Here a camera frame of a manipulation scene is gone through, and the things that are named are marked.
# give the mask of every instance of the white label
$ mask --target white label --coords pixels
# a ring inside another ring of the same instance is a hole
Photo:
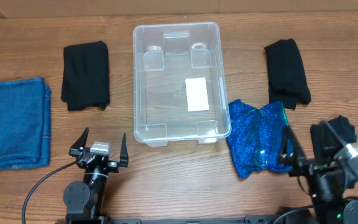
[[[188,111],[209,110],[205,78],[187,78],[185,81]]]

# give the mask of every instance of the wooden table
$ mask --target wooden table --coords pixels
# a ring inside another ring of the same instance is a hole
[[[214,21],[221,29],[229,101],[261,107],[269,102],[264,47],[294,38],[299,46],[312,102],[287,110],[309,156],[309,128],[319,118],[347,116],[358,135],[358,12],[205,14],[189,16],[0,19],[0,80],[45,77],[52,89],[52,158],[48,167],[0,171],[0,223],[21,223],[22,204],[45,174],[73,158],[69,147],[85,127],[88,144],[110,142],[119,155],[126,132],[129,168],[112,174],[104,209],[114,218],[213,218],[273,213],[280,205],[310,204],[286,174],[268,171],[239,179],[225,140],[198,145],[170,142],[147,147],[133,136],[132,31],[139,24]],[[60,99],[63,48],[103,40],[109,48],[111,104],[106,110],[68,112]],[[27,206],[27,223],[63,220],[65,187],[82,180],[70,167],[47,179]],[[358,195],[356,189],[346,195]]]

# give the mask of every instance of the transparent storage box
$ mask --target transparent storage box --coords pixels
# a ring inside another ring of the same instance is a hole
[[[214,22],[134,29],[134,134],[149,146],[231,132],[219,26]]]

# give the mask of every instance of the black folded garment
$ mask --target black folded garment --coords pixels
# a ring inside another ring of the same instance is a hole
[[[338,135],[347,143],[357,142],[356,131],[349,119],[338,116],[328,123],[334,128]],[[312,124],[310,127],[311,142],[313,143],[314,156],[317,159],[332,158],[342,148],[341,143],[329,133],[327,127]]]
[[[265,47],[270,103],[282,101],[285,108],[295,110],[296,104],[310,103],[301,54],[293,39],[279,40]]]
[[[104,42],[71,45],[64,48],[62,100],[67,110],[87,106],[105,109],[110,103],[109,52]]]

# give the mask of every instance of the folded blue towel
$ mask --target folded blue towel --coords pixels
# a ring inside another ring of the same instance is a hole
[[[50,88],[44,79],[0,82],[0,170],[49,165]]]
[[[261,109],[241,100],[229,103],[232,131],[227,137],[234,167],[240,178],[247,178],[253,171],[264,169],[288,172],[292,167],[277,164],[283,127],[288,126],[281,101]]]

